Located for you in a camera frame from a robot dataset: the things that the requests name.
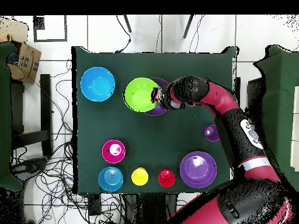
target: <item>purple cup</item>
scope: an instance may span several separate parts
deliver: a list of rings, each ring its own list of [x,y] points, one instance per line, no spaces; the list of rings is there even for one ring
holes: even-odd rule
[[[217,142],[220,139],[218,135],[217,127],[214,124],[211,124],[204,129],[204,136],[210,142]]]
[[[153,80],[156,84],[158,84],[161,88],[165,88],[168,86],[168,82],[162,78],[151,78],[151,80]],[[160,104],[158,103],[154,109],[150,110],[150,111],[146,111],[145,114],[147,115],[151,115],[151,116],[157,116],[157,115],[161,115],[163,113],[167,112],[165,109],[163,109]]]
[[[180,177],[192,188],[209,186],[216,178],[216,174],[216,162],[205,152],[191,152],[180,163]]]

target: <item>green cloth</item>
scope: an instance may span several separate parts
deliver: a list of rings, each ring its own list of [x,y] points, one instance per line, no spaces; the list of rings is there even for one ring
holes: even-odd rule
[[[267,143],[280,170],[299,191],[299,172],[290,166],[295,87],[299,86],[299,53],[277,45],[267,48],[265,59],[256,63],[266,81],[262,101],[262,124]]]
[[[78,193],[101,193],[98,175],[108,166],[118,167],[124,175],[117,193],[193,193],[205,192],[230,179],[230,169],[221,142],[209,142],[204,127],[214,124],[213,115],[205,107],[149,116],[130,110],[123,101],[123,89],[134,78],[159,77],[168,82],[186,75],[209,78],[232,89],[232,59],[237,49],[230,47],[222,54],[185,53],[91,53],[76,47],[78,106]],[[80,90],[83,73],[91,67],[104,67],[114,76],[116,88],[103,102],[92,102]],[[126,147],[126,156],[116,164],[102,157],[102,147],[110,139],[118,139]],[[179,174],[180,162],[190,152],[209,153],[217,163],[217,176],[206,188],[186,185]],[[131,174],[144,167],[148,183],[134,185]],[[158,182],[161,169],[175,174],[172,187]]]
[[[16,51],[10,43],[0,43],[0,187],[19,191],[23,184],[9,170],[12,149],[12,107],[10,70],[6,66],[7,56]]]

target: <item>light blue cup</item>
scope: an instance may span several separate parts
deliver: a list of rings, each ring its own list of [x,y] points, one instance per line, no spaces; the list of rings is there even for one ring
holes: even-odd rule
[[[103,102],[114,92],[115,81],[110,71],[92,67],[84,72],[80,81],[83,95],[93,102]]]
[[[123,173],[116,167],[106,167],[99,174],[99,185],[108,192],[117,191],[124,182]]]

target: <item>lime green bowl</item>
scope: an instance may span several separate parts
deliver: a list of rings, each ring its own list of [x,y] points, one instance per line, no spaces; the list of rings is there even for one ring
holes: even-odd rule
[[[157,105],[157,102],[152,102],[151,96],[158,87],[151,79],[135,78],[124,87],[124,102],[133,111],[150,111]]]

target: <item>red robot arm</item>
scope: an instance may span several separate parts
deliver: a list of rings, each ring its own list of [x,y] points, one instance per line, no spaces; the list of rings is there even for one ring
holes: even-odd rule
[[[228,89],[196,76],[185,76],[162,90],[159,100],[167,110],[183,109],[188,105],[207,107],[215,117],[229,165],[233,171],[242,170],[245,179],[223,185],[220,191],[199,195],[169,222],[278,224],[291,219],[291,205],[286,197],[281,198],[281,187],[276,186],[280,179],[269,163],[257,133]],[[265,209],[271,211],[270,216],[263,213]]]

